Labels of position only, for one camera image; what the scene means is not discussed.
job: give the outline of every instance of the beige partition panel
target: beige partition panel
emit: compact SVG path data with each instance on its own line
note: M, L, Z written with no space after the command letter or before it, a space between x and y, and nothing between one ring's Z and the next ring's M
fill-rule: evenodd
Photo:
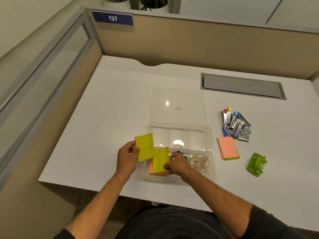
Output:
M53 238L71 220L81 190L39 183L38 178L101 57L96 42L1 190L1 238Z
M308 79L319 70L319 34L134 14L134 26L97 23L106 55Z

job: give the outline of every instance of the white desk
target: white desk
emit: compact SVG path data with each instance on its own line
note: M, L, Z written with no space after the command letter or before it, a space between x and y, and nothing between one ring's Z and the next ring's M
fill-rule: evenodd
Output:
M103 56L39 181L99 191L115 172L118 149L146 134L154 88L200 89L200 73L280 81L287 100L204 91L213 130L216 183L286 224L319 231L319 99L310 81L181 65L147 67ZM250 142L236 140L241 159L221 159L220 111L240 111L252 124ZM264 173L246 171L254 152L267 157ZM186 184L144 178L143 163L121 195L207 210Z

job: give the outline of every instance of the black sleeve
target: black sleeve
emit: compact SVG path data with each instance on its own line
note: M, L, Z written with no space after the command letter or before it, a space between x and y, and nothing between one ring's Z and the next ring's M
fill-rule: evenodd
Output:
M241 239L306 239L294 228L287 226L272 214L253 206L248 227Z
M75 237L67 229L63 228L53 239L75 239Z

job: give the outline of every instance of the green object in container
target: green object in container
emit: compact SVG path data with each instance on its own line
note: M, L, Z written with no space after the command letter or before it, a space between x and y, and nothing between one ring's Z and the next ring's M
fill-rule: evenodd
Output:
M258 153L254 153L247 166L247 170L256 177L259 177L260 174L263 173L265 163L267 163L266 157L263 157Z

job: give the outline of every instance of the white plant pot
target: white plant pot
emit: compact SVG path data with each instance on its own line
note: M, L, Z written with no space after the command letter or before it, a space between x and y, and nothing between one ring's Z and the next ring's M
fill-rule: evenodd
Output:
M106 7L109 10L130 10L131 3L130 0L126 0L123 2L111 2L102 0L102 7Z
M143 6L143 4L141 3L141 1L138 3L138 9L140 10ZM169 4L169 1L167 3L166 6L164 7L161 7L161 8L151 8L151 9L147 9L146 10L147 12L151 12L151 13L154 13L154 14L160 14L160 13L170 13L171 9L170 9L170 4Z

